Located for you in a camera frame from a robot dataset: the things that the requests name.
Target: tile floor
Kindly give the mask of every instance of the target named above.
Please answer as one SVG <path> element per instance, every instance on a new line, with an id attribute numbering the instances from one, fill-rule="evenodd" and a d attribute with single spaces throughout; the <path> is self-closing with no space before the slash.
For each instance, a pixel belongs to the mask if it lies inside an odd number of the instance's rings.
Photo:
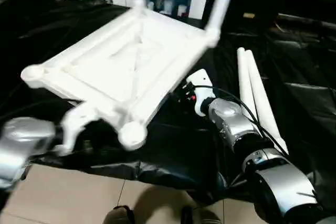
<path id="1" fill-rule="evenodd" d="M 0 224 L 101 224 L 117 205 L 134 209 L 138 223 L 180 223 L 180 211 L 196 203 L 184 191 L 141 182 L 34 165 L 0 216 Z M 208 210 L 222 223 L 265 223 L 250 203 L 225 199 Z"/>

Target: black tablecloth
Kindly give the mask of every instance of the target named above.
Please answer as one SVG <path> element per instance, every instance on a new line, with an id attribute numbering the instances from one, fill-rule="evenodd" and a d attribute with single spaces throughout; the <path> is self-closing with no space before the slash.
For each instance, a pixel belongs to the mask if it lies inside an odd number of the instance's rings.
<path id="1" fill-rule="evenodd" d="M 0 114 L 33 102 L 56 99 L 46 90 L 29 89 L 21 81 L 20 72 L 28 65 L 51 58 L 125 10 L 76 0 L 8 0 L 0 5 Z M 219 45 L 208 50 L 193 69 L 205 68 L 214 86 L 239 95 L 236 49 L 240 46 L 254 52 L 292 161 L 312 175 L 320 201 L 335 209 L 334 45 L 319 42 L 304 47 L 301 42 L 265 34 L 222 34 Z M 12 117 L 35 116 L 57 123 L 70 107 L 59 99 Z M 36 162 L 184 189 L 205 203 L 225 198 L 234 191 L 228 190 L 228 185 L 239 173 L 235 158 L 211 125 L 177 103 L 174 97 L 163 104 L 148 132 L 142 148 L 127 152 L 109 125 L 94 122 L 80 134 L 73 155 L 48 156 Z"/>

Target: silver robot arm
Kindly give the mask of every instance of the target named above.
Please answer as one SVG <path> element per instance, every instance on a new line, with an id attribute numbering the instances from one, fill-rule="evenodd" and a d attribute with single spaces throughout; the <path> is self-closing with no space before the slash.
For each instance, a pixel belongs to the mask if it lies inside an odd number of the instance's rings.
<path id="1" fill-rule="evenodd" d="M 208 80 L 205 70 L 199 70 L 187 78 L 187 86 L 212 86 Z M 215 98 L 209 90 L 195 89 L 195 112 L 216 125 L 235 154 L 258 215 L 268 223 L 336 223 L 336 217 L 317 203 L 306 175 L 277 151 L 269 138 L 262 137 L 240 105 Z"/>
<path id="2" fill-rule="evenodd" d="M 52 122 L 15 118 L 5 123 L 0 138 L 0 190 L 10 191 L 34 156 L 46 154 L 56 135 Z"/>

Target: black plastic sheet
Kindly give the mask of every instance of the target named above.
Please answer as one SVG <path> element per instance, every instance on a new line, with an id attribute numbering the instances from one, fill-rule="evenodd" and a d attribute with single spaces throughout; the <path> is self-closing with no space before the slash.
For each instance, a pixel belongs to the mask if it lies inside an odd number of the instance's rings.
<path id="1" fill-rule="evenodd" d="M 8 0 L 0 5 L 0 115 L 33 102 L 55 99 L 48 91 L 29 89 L 21 81 L 20 72 L 51 58 L 125 10 L 75 0 Z M 214 86 L 239 95 L 238 47 L 254 52 L 291 160 L 312 174 L 319 200 L 335 210 L 335 51 L 320 44 L 302 46 L 266 35 L 223 34 L 219 45 L 208 50 L 193 69 L 205 68 Z M 8 119 L 24 115 L 58 123 L 70 107 L 59 99 Z M 183 189 L 206 204 L 243 191 L 228 190 L 239 167 L 216 131 L 173 97 L 167 97 L 148 131 L 146 144 L 127 152 L 109 125 L 94 122 L 80 134 L 73 155 L 46 156 L 36 162 Z"/>

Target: black cable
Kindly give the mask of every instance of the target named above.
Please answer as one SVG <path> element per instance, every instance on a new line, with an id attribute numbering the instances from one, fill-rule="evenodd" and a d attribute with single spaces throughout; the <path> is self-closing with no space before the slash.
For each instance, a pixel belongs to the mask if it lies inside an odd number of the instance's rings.
<path id="1" fill-rule="evenodd" d="M 283 156 L 286 157 L 286 158 L 289 158 L 289 155 L 281 147 L 281 145 L 278 143 L 278 141 L 276 141 L 275 138 L 264 127 L 262 127 L 260 124 L 259 124 L 259 126 L 261 127 L 262 131 L 264 131 L 268 135 L 268 137 L 272 140 L 272 142 L 280 149 L 280 151 L 282 152 Z"/>
<path id="2" fill-rule="evenodd" d="M 250 114 L 252 120 L 250 120 L 252 123 L 254 123 L 257 128 L 259 129 L 259 132 L 261 133 L 262 137 L 266 138 L 265 133 L 268 135 L 268 137 L 273 141 L 273 143 L 275 145 L 277 145 L 277 147 L 280 149 L 280 151 L 282 152 L 283 156 L 288 158 L 288 154 L 287 152 L 285 152 L 285 150 L 281 147 L 281 145 L 278 143 L 278 141 L 275 140 L 275 138 L 264 128 L 260 125 L 260 123 L 258 122 L 258 120 L 255 118 L 255 116 L 253 115 L 252 111 L 248 108 L 248 106 L 238 97 L 236 97 L 234 94 L 231 94 L 230 92 L 221 89 L 221 88 L 217 88 L 217 87 L 212 87 L 212 86 L 207 86 L 207 85 L 196 85 L 193 86 L 194 88 L 208 88 L 208 89 L 214 89 L 217 91 L 220 91 L 224 94 L 227 94 L 229 96 L 231 96 L 233 99 L 235 99 L 240 105 L 242 105 L 247 112 Z"/>
<path id="3" fill-rule="evenodd" d="M 45 100 L 45 101 L 39 101 L 39 102 L 31 103 L 30 105 L 23 106 L 23 107 L 18 108 L 18 109 L 14 110 L 14 111 L 10 111 L 9 113 L 0 116 L 0 121 L 3 120 L 3 119 L 8 118 L 8 117 L 10 117 L 10 116 L 13 116 L 13 115 L 15 115 L 15 114 L 18 114 L 18 113 L 20 113 L 21 111 L 25 111 L 25 110 L 31 109 L 31 108 L 36 107 L 36 106 L 39 106 L 39 105 L 41 105 L 41 104 L 47 104 L 47 103 L 59 103 L 59 102 L 62 102 L 62 101 L 66 101 L 66 102 L 76 102 L 76 103 L 80 103 L 80 102 L 82 102 L 82 101 L 80 101 L 80 100 L 76 100 L 76 99 L 50 99 L 50 100 Z"/>

